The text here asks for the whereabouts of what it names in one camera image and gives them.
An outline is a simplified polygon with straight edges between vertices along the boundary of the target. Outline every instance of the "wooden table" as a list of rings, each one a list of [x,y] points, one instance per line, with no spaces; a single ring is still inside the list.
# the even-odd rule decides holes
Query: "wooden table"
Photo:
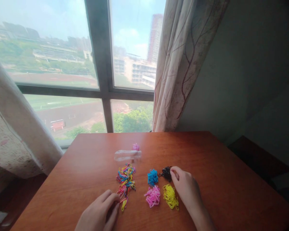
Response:
[[[138,143],[136,192],[119,216],[117,230],[193,230],[179,199],[171,210],[163,199],[149,208],[147,173],[177,165],[197,179],[217,230],[285,230],[289,204],[209,132],[80,134],[58,162],[12,230],[74,230],[81,213],[106,189],[118,190],[116,175],[125,162],[117,150]],[[168,182],[159,179],[162,188]]]

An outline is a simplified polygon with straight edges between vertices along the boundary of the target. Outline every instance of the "patterned curtain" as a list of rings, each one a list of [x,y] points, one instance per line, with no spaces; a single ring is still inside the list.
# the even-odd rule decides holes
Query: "patterned curtain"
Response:
[[[167,0],[155,80],[153,132],[174,131],[229,0]]]
[[[0,192],[15,177],[49,174],[61,148],[0,65]]]

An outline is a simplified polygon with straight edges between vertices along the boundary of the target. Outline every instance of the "sports field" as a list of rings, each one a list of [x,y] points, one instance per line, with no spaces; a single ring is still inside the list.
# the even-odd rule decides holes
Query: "sports field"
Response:
[[[24,95],[35,111],[47,110],[60,107],[69,107],[92,102],[101,102],[96,98],[80,98],[65,96]]]

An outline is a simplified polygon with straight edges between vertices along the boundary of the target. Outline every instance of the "rubber band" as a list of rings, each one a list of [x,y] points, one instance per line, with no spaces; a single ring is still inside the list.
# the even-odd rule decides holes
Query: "rubber band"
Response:
[[[171,182],[172,178],[171,178],[171,174],[170,174],[170,169],[171,169],[171,166],[163,168],[162,173],[159,173],[158,177],[163,176],[163,177],[165,177],[166,180]]]
[[[119,168],[118,175],[116,176],[117,181],[121,183],[117,194],[119,194],[120,199],[125,196],[125,198],[120,201],[120,203],[122,203],[122,212],[127,206],[129,192],[131,191],[131,189],[134,189],[136,191],[135,181],[133,180],[133,173],[135,172],[136,169],[132,167],[131,164],[126,163],[125,167],[123,167],[122,169]]]
[[[149,191],[144,196],[147,197],[145,200],[148,202],[150,208],[155,205],[159,205],[160,195],[160,189],[157,185],[155,185],[152,189],[149,187]]]
[[[176,207],[176,210],[179,210],[179,201],[175,194],[175,188],[172,187],[170,184],[165,185],[163,187],[164,190],[164,199],[166,200],[167,204],[171,209]]]
[[[156,170],[150,170],[150,173],[148,173],[148,184],[151,187],[154,187],[154,185],[158,183],[158,176]]]

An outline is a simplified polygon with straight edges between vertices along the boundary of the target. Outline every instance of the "wall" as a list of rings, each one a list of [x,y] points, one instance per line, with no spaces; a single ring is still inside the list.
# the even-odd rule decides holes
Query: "wall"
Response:
[[[289,85],[225,142],[242,135],[289,166]]]
[[[289,2],[230,1],[177,131],[208,130],[225,142],[288,85]]]

